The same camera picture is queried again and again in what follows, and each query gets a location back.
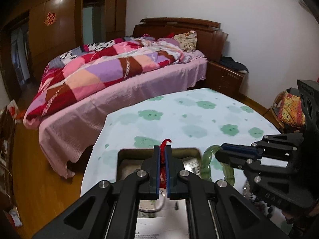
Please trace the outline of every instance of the silver ring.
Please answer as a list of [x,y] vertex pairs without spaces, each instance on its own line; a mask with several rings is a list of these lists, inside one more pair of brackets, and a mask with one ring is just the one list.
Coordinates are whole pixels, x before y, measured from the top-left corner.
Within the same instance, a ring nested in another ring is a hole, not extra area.
[[159,191],[162,193],[163,201],[159,205],[158,208],[155,208],[153,210],[138,208],[138,210],[141,211],[141,212],[144,212],[144,213],[156,213],[156,212],[159,212],[164,207],[164,203],[165,203],[165,200],[166,200],[164,191],[162,189],[160,189]]

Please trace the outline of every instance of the black cloth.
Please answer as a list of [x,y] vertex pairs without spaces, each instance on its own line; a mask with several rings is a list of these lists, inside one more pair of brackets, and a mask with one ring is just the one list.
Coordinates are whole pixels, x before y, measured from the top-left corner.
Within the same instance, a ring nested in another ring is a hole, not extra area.
[[234,71],[248,71],[247,67],[242,63],[234,61],[231,57],[221,57],[219,63],[227,68],[230,68]]

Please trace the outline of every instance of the wooden headboard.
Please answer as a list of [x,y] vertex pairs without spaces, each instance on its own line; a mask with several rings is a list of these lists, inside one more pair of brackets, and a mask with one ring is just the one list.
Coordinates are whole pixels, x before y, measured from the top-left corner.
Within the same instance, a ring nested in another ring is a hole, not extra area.
[[190,30],[197,32],[197,50],[200,50],[208,60],[219,62],[226,42],[227,33],[221,31],[221,24],[207,20],[192,18],[147,18],[136,25],[133,37],[149,34],[154,38],[166,37],[170,33],[182,34]]

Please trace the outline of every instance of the wooden floor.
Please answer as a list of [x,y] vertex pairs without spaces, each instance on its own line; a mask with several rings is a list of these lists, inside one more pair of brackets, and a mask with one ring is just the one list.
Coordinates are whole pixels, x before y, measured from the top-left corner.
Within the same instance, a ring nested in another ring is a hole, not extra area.
[[[263,114],[265,108],[247,97],[240,101]],[[30,98],[23,98],[19,107],[26,107]],[[39,146],[39,132],[17,125],[12,159],[13,190],[22,227],[18,233],[29,239],[80,196],[83,174],[72,179],[59,177],[51,168]]]

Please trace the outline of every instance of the red tassel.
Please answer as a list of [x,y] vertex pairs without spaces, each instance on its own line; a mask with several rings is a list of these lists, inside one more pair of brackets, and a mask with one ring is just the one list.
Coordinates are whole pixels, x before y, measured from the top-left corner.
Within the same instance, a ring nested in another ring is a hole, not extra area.
[[160,188],[166,189],[166,169],[165,169],[165,146],[167,142],[172,142],[171,139],[165,139],[160,145]]

